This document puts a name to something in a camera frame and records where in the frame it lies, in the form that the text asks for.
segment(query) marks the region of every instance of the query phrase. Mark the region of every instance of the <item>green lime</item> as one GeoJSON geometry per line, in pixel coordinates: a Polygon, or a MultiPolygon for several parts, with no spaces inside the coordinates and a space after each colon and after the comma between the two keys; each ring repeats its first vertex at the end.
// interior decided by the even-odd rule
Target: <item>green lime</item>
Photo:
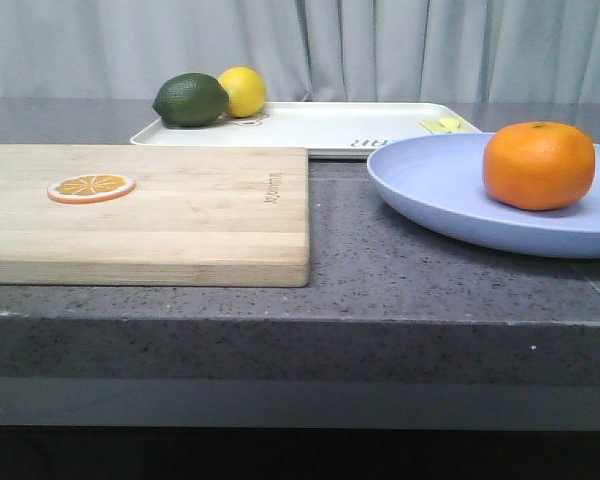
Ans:
{"type": "Polygon", "coordinates": [[[222,114],[228,101],[229,95],[214,77],[183,73],[160,87],[153,109],[167,127],[204,127],[222,114]]]}

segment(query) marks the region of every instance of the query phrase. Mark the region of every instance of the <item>white tray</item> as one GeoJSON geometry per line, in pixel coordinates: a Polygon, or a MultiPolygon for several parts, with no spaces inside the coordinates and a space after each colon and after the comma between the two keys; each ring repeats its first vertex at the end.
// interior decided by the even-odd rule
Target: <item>white tray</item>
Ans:
{"type": "Polygon", "coordinates": [[[492,133],[395,142],[369,156],[381,197],[411,220],[484,247],[558,258],[600,258],[600,145],[593,186],[561,210],[529,212],[491,199],[482,156],[492,133]]]}
{"type": "Polygon", "coordinates": [[[158,119],[131,138],[137,145],[302,147],[312,158],[366,158],[395,140],[432,135],[420,120],[456,117],[433,103],[268,102],[245,119],[222,116],[203,128],[165,128],[158,119]]]}

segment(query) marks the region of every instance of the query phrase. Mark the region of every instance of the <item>gray countertop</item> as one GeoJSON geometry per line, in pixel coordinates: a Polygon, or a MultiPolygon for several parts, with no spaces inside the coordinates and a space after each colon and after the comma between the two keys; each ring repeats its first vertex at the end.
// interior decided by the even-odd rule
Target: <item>gray countertop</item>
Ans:
{"type": "MultiPolygon", "coordinates": [[[[125,144],[155,119],[150,103],[0,99],[0,143],[125,144]]],[[[448,106],[483,131],[555,120],[600,143],[600,105],[448,106]]],[[[360,161],[311,162],[310,208],[311,278],[304,288],[0,285],[0,424],[600,429],[600,260],[508,254],[430,232],[383,203],[360,161]],[[227,400],[239,391],[245,400],[218,400],[215,413],[205,410],[208,421],[190,410],[161,417],[164,402],[186,409],[174,398],[178,391],[164,387],[170,381],[194,385],[194,396],[228,388],[218,395],[227,400]],[[111,393],[112,385],[122,390],[111,393]],[[119,392],[128,394],[130,385],[141,411],[102,400],[124,404],[119,392]],[[257,398],[244,397],[254,385],[257,398]],[[291,395],[284,390],[290,385],[308,389],[293,396],[296,410],[297,399],[305,399],[304,416],[269,421],[273,406],[253,410],[255,402],[291,395]],[[393,417],[361,422],[351,418],[368,407],[334,403],[332,410],[349,408],[351,418],[341,411],[329,417],[339,420],[322,414],[313,422],[323,417],[312,409],[331,407],[324,398],[310,406],[307,392],[345,395],[330,390],[337,385],[353,389],[346,393],[353,403],[374,391],[377,409],[396,408],[397,398],[412,401],[398,402],[405,411],[393,417]],[[103,407],[77,407],[94,389],[109,392],[96,395],[103,407]],[[69,391],[76,398],[68,399],[69,391]],[[455,420],[427,413],[441,392],[469,392],[471,419],[466,411],[455,420]],[[511,392],[522,395],[520,412],[525,401],[538,407],[532,396],[549,396],[536,414],[525,410],[526,420],[512,417],[518,412],[500,421],[506,415],[489,408],[511,392]],[[560,415],[539,420],[560,401],[560,415]],[[420,420],[408,415],[414,405],[420,420]],[[238,410],[239,418],[231,413],[238,410]]]]}

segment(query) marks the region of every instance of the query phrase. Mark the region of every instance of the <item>light blue plate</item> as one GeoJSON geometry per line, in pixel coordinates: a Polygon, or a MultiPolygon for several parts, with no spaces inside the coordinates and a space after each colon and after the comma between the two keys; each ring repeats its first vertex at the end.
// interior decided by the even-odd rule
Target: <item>light blue plate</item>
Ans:
{"type": "Polygon", "coordinates": [[[484,247],[559,258],[600,258],[600,145],[589,193],[561,210],[527,212],[491,199],[482,155],[493,133],[410,138],[374,151],[367,170],[398,212],[443,235],[484,247]]]}

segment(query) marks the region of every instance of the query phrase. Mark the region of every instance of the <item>plastic orange slice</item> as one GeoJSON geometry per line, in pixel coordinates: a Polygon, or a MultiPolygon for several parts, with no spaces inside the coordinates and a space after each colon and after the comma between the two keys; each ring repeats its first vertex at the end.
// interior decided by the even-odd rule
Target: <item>plastic orange slice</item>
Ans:
{"type": "Polygon", "coordinates": [[[78,175],[47,188],[47,196],[60,203],[104,202],[126,195],[136,186],[126,175],[97,173],[78,175]]]}

